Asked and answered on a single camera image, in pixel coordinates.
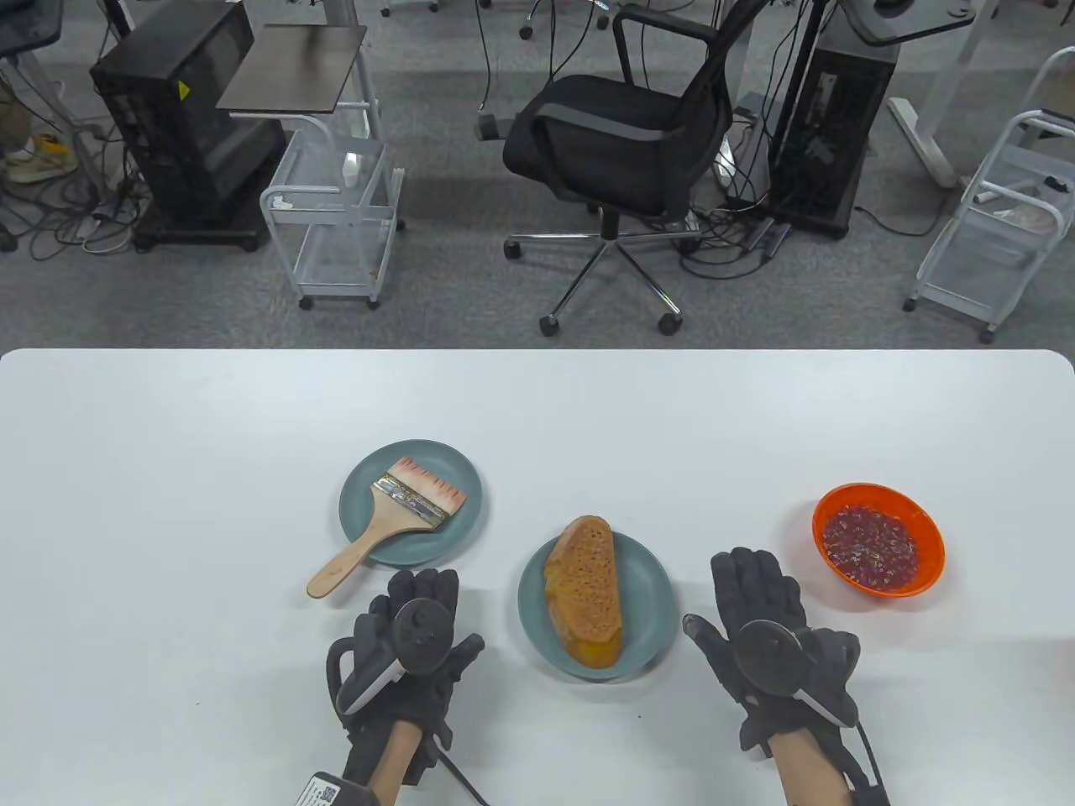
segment computer tower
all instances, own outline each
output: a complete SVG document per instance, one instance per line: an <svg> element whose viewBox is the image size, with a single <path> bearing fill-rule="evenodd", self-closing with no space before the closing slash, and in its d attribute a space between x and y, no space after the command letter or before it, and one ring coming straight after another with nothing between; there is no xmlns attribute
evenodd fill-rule
<svg viewBox="0 0 1075 806"><path fill-rule="evenodd" d="M803 229L847 232L859 174L900 46L872 47L841 6L818 39L791 121L772 155L770 210Z"/></svg>
<svg viewBox="0 0 1075 806"><path fill-rule="evenodd" d="M90 68L155 212L172 224L225 225L244 183L283 154L278 121L216 109L253 43L243 3L172 0Z"/></svg>

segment gray carpet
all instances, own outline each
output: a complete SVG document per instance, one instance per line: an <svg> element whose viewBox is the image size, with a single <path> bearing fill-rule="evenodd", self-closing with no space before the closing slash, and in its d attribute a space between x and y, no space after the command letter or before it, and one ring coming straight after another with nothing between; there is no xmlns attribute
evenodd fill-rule
<svg viewBox="0 0 1075 806"><path fill-rule="evenodd" d="M66 100L80 115L99 114L85 77L100 43L91 2L71 2L64 41L46 61L67 83ZM140 15L152 13L135 6ZM499 68L492 107L517 109L544 81L547 19L535 40L514 30L521 5L498 5L487 16ZM1031 26L1027 21L1033 17ZM759 24L746 86L763 86L772 43L794 12L779 6ZM1040 54L1066 44L1059 17L1013 2L998 20L986 66L960 88L940 138L955 164L970 171L1033 75ZM304 18L309 6L261 3L256 21ZM582 264L579 249L529 249L510 263L501 253L513 229L589 229L582 207L556 202L543 187L513 177L496 144L471 127L484 83L473 9L467 2L438 15L401 8L371 19L369 58L384 102L387 138L406 168L398 240L379 310L318 301L302 312L268 250L161 247L149 255L95 258L76 248L33 262L26 245L0 258L0 354L19 347L731 347L901 348L976 347L974 322L923 304L901 312L914 273L932 238L899 238L860 214L834 243L796 234L778 258L743 279L713 283L684 274L666 247L639 253L685 313L672 339L658 334L659 303L635 276L605 263L561 316L562 333L545 340L538 317ZM561 15L560 48L577 37L578 9ZM931 81L915 68L935 61L938 46L908 47L890 92L920 102ZM576 70L611 70L611 38L591 34ZM903 69L909 59L911 69ZM655 82L673 86L686 75L675 43L647 40ZM873 130L874 154L858 201L889 224L929 225L941 199L894 123L883 111ZM14 221L0 213L0 218ZM1000 331L997 347L1044 347L1075 358L1075 278L1065 245ZM748 268L745 261L736 267Z"/></svg>

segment brush bristles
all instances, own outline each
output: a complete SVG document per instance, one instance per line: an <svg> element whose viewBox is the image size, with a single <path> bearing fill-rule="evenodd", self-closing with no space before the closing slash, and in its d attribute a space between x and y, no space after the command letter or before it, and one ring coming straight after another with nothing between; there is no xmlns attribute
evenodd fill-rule
<svg viewBox="0 0 1075 806"><path fill-rule="evenodd" d="M457 490L447 481L442 481L408 456L389 467L388 473L448 515L455 515L467 502L465 492Z"/></svg>

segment qr code label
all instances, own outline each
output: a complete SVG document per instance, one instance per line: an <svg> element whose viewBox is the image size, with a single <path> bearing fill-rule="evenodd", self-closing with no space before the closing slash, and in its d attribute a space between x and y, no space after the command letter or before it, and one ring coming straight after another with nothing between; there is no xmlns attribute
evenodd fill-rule
<svg viewBox="0 0 1075 806"><path fill-rule="evenodd" d="M339 794L340 788L336 785L315 775L302 790L295 806L331 806Z"/></svg>

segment sneaker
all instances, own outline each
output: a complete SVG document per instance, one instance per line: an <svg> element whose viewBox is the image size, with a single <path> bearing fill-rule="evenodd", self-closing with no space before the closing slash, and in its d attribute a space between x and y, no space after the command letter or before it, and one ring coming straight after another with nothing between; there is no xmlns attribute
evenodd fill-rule
<svg viewBox="0 0 1075 806"><path fill-rule="evenodd" d="M63 176L77 168L74 152L54 134L34 134L33 154L24 149L8 155L8 178L16 185Z"/></svg>

